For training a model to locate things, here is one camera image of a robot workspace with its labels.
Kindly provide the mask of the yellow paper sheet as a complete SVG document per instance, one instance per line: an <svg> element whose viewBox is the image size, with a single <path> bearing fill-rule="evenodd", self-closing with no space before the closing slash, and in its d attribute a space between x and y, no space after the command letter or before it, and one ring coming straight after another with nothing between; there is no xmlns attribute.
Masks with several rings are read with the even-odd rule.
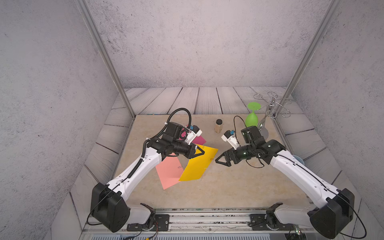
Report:
<svg viewBox="0 0 384 240"><path fill-rule="evenodd" d="M186 182L200 179L212 162L210 158L214 158L218 152L218 149L203 145L200 146L204 147L204 157L190 159L179 181Z"/></svg>

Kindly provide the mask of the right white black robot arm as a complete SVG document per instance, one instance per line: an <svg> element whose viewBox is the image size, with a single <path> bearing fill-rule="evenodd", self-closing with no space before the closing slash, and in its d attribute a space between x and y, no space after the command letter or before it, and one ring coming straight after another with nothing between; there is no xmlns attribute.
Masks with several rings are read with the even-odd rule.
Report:
<svg viewBox="0 0 384 240"><path fill-rule="evenodd" d="M257 158L261 165L270 165L287 176L313 202L314 208L275 203L266 210L262 222L250 223L253 230L262 225L269 230L277 231L287 225L307 226L314 228L328 239L335 239L342 230L358 217L354 209L355 196L347 188L340 190L326 182L304 164L298 161L287 148L277 140L267 140L267 131L256 126L245 127L241 135L245 145L240 145L236 130L228 130L222 140L231 145L231 149L223 152L215 162L227 167Z"/></svg>

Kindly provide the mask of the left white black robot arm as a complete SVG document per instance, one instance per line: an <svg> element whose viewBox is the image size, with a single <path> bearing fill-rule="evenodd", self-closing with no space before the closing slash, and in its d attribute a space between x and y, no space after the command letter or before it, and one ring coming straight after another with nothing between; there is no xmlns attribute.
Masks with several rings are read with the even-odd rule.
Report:
<svg viewBox="0 0 384 240"><path fill-rule="evenodd" d="M205 154L205 151L193 143L202 130L189 121L182 126L171 121L172 117L184 111L191 118L186 108L173 111L165 122L164 127L152 138L143 143L141 155L121 174L110 180L107 184L98 183L92 190L90 216L94 217L99 225L105 226L112 233L119 231L125 224L139 225L150 230L155 224L156 211L146 205L140 204L129 207L127 200L140 181L167 157L183 155L193 159Z"/></svg>

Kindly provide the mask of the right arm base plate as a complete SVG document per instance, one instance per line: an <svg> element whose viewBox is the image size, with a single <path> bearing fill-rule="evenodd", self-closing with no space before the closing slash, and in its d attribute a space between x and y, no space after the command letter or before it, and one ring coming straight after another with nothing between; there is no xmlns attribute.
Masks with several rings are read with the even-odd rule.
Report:
<svg viewBox="0 0 384 240"><path fill-rule="evenodd" d="M266 214L250 214L250 222L248 226L253 231L293 231L294 226L292 224L281 224L276 222L275 224L267 221Z"/></svg>

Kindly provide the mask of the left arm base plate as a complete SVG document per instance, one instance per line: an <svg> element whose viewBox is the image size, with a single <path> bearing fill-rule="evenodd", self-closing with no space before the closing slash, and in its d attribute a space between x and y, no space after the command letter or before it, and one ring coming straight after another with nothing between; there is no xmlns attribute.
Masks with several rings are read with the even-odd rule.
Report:
<svg viewBox="0 0 384 240"><path fill-rule="evenodd" d="M170 215L155 214L150 216L144 224L129 224L127 225L128 232L152 231L152 232L167 232L169 230Z"/></svg>

